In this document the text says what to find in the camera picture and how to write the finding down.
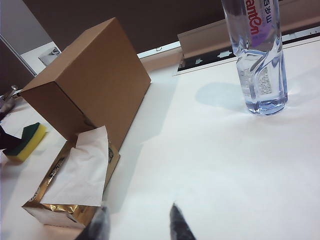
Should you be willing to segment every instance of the brown cardboard box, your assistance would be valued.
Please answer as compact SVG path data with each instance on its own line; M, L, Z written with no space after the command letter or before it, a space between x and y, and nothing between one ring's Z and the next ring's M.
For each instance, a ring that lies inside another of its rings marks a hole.
M68 141L105 125L119 149L150 81L112 18L82 33L21 95Z

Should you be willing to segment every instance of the white tabletop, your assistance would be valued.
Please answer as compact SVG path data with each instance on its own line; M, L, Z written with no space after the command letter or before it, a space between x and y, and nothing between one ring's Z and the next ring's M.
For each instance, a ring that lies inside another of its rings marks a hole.
M170 239L175 202L199 240L318 240L317 40L284 50L289 100L273 116L246 110L234 61L175 76L176 65L150 72L104 196L110 239ZM78 229L43 226L21 208L64 139L27 103L2 123L19 136L35 122L49 133L26 162L1 170L1 239L71 240Z

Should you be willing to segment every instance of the sponge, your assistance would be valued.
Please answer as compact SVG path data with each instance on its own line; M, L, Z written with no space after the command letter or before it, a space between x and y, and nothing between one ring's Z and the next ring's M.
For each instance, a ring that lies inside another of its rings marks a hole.
M46 127L39 122L23 128L21 143L15 148L6 149L3 153L8 159L23 162L38 146L44 135Z

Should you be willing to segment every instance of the white tissue paper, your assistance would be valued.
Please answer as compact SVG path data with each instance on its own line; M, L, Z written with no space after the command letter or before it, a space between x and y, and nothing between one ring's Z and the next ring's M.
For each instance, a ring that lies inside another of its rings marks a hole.
M100 206L108 167L105 126L80 133L40 203Z

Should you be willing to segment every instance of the dark wall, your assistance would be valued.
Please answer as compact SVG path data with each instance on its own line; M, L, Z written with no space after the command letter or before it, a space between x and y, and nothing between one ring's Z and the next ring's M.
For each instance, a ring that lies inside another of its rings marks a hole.
M85 29L117 17L137 53L224 18L221 0L23 0L63 50Z
M1 35L24 54L51 42L51 38L22 0L1 0Z
M22 89L34 76L0 40L0 96L17 85Z

